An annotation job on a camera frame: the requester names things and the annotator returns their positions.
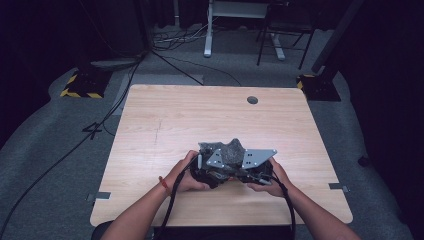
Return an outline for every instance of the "forearm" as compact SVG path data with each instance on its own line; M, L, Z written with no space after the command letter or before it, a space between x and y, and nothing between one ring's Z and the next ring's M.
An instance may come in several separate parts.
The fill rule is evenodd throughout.
M314 239L360 239L346 224L296 187L290 187L289 196Z
M154 186L146 195L131 205L109 226L105 239L141 239L145 237L159 207L167 197L164 187Z

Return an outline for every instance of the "hand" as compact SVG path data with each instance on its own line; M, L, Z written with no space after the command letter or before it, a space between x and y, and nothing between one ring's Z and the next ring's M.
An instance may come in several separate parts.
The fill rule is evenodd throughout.
M272 164L273 170L276 174L276 177L283 183L287 189L294 188L294 185L290 182L289 177L287 176L286 171L284 171L283 167L275 161L273 157L269 159L269 162ZM255 183L247 183L247 187L253 189L255 192L268 192L272 196L276 197L284 197L283 191L281 190L278 183L274 180L271 180L271 185L259 185Z
M197 152L190 150L186 157L183 160L180 160L165 177L165 182L168 185L169 189L172 190L174 187L175 180L181 171L190 163L191 159L196 157ZM178 192L184 192L190 189L196 190L207 190L210 189L209 185L206 183L201 183L196 181L190 174L190 170L186 170L183 179L181 180L180 185L178 186Z

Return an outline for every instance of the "desk grommet hole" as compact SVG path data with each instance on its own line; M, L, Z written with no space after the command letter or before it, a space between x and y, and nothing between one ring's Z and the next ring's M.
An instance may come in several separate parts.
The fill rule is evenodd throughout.
M258 101L259 101L258 98L255 97L255 96L250 96L250 97L247 98L247 102L250 103L250 104L257 104Z

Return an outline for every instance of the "white desk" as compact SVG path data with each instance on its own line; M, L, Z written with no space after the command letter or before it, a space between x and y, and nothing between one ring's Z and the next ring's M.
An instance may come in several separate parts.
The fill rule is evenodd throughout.
M209 0L208 9L208 30L205 42L205 57L212 55L212 18L216 17L242 17L242 18L265 18L267 3L247 3L247 2L222 2L217 0ZM271 35L274 46L281 46L278 40L279 35ZM286 57L281 48L275 48L275 52L279 60L285 60Z
M259 102L249 104L255 96ZM245 148L277 149L291 181L345 223L352 213L320 133L299 89L133 85L129 91L91 223L114 220L158 183L198 142L238 138ZM160 226L169 204L153 221ZM297 223L302 219L296 217ZM210 191L178 193L168 226L289 225L284 199L240 181Z

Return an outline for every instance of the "desk leg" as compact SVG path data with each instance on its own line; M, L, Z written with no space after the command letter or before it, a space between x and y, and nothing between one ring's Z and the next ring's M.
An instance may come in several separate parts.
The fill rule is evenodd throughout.
M284 55L283 49L281 48L280 40L278 39L280 35L273 34L273 33L271 33L270 35L271 35L272 44L274 45L275 52L277 53L278 60L281 60L281 61L285 60L286 56Z
M211 57L212 55L212 16L213 16L213 0L209 0L208 9L208 31L206 32L205 52L203 56Z

